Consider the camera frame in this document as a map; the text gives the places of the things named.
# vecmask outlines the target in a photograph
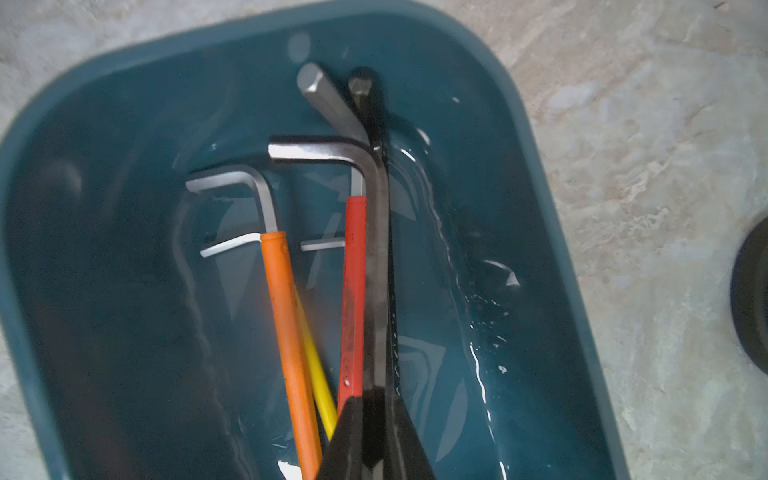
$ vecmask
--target metal tool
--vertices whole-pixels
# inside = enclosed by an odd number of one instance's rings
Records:
[[[382,90],[376,74],[368,68],[358,68],[349,76],[347,86],[355,103],[357,114],[368,131],[371,148],[379,155],[389,172],[389,159],[384,148],[385,138],[382,125],[385,114]],[[397,354],[397,319],[395,305],[395,269],[392,259],[392,213],[389,230],[389,362],[387,375],[392,379],[391,387],[400,394],[400,368]]]
[[[406,405],[387,376],[389,338],[389,178],[381,158],[361,144],[327,137],[272,137],[277,162],[347,163],[360,169],[372,216],[366,236],[366,356],[363,397],[351,397],[316,480],[435,476]],[[384,461],[383,470],[374,465]],[[370,468],[365,474],[363,466]]]
[[[368,144],[366,129],[318,64],[310,62],[304,65],[296,76],[296,85],[304,98],[340,135]],[[351,197],[366,194],[365,182],[358,170],[352,169],[350,180]]]
[[[384,163],[355,141],[338,137],[272,137],[270,157],[276,162],[351,164],[366,182],[366,296],[363,389],[383,388],[386,382],[386,337],[389,325],[387,256],[389,252],[389,179]]]
[[[232,184],[245,184],[259,197],[266,233],[248,233],[204,249],[200,255],[208,257],[245,243],[261,242],[264,270],[270,290],[275,330],[280,348],[280,361],[283,366],[288,406],[296,440],[296,451],[303,476],[315,478],[323,457],[315,409],[313,408],[312,389],[316,382],[318,383],[317,389],[322,390],[322,384],[324,384],[326,390],[325,395],[322,392],[315,394],[321,414],[323,413],[321,402],[327,402],[328,398],[330,398],[332,411],[335,409],[333,409],[333,398],[330,397],[325,376],[322,375],[322,381],[320,381],[321,379],[310,374],[313,369],[307,368],[308,362],[313,359],[319,364],[319,357],[314,343],[311,341],[311,336],[303,333],[303,330],[309,333],[309,329],[302,324],[302,322],[306,323],[306,319],[303,318],[303,308],[300,305],[296,286],[293,282],[286,234],[277,229],[269,185],[258,171],[246,165],[228,165],[208,170],[195,175],[186,182],[187,189],[194,193]],[[331,415],[331,417],[333,427],[330,432],[327,432],[329,438],[336,426],[335,416]]]

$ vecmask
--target plastic grip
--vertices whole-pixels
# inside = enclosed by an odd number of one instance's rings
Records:
[[[296,305],[299,307],[299,323],[302,336],[304,337],[306,363],[310,368],[312,394],[315,396],[315,405],[317,405],[317,412],[320,414],[320,420],[323,422],[323,427],[326,430],[326,437],[330,440],[333,438],[333,432],[336,430],[336,404],[333,402],[333,396],[328,387],[328,379],[323,370],[323,364],[320,362],[320,355],[317,353],[317,347],[315,347],[310,326],[306,322],[306,313],[295,286],[293,291],[296,294]]]
[[[261,251],[275,317],[299,467],[304,479],[313,480],[323,460],[323,453],[320,449],[310,372],[304,356],[296,287],[293,285],[285,232],[262,233]]]
[[[362,396],[363,313],[366,295],[365,197],[346,201],[344,234],[344,285],[339,362],[339,416],[350,396]]]

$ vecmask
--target orange-handled hex key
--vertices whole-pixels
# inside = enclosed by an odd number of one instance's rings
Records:
[[[368,134],[360,119],[349,108],[328,75],[317,64],[307,63],[296,76],[296,86],[304,98],[342,136],[364,144]],[[350,396],[362,396],[364,351],[363,304],[366,295],[366,189],[362,174],[351,168],[349,198],[346,201],[344,240],[320,239],[301,243],[302,251],[344,247],[342,288],[341,355],[339,358],[339,416]]]
[[[288,394],[293,436],[302,477],[313,480],[323,453],[313,404],[310,371],[303,349],[296,287],[285,232],[278,231],[269,186],[264,177],[246,165],[228,165],[201,172],[187,181],[187,189],[199,193],[231,184],[245,184],[259,197],[266,233],[249,233],[202,250],[203,257],[253,241],[261,242],[266,281],[270,290],[280,362]]]

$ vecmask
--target yellow handle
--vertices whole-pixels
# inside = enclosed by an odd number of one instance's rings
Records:
[[[338,414],[336,413],[336,404],[331,396],[331,390],[328,387],[328,380],[326,374],[323,371],[323,364],[320,363],[320,355],[317,354],[317,348],[312,340],[312,333],[310,327],[306,323],[306,313],[304,312],[304,306],[301,304],[299,298],[299,292],[294,286],[293,292],[296,294],[296,305],[299,309],[299,324],[301,325],[301,332],[304,338],[304,352],[306,355],[306,362],[310,368],[310,379],[312,380],[312,393],[315,396],[315,404],[317,405],[317,411],[320,413],[320,420],[323,421],[323,427],[326,429],[326,436],[330,441],[333,437],[333,431],[336,430],[336,422]]]

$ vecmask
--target black rubber object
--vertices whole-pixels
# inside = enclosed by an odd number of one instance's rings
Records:
[[[733,265],[730,309],[746,354],[768,374],[768,218],[747,235]]]

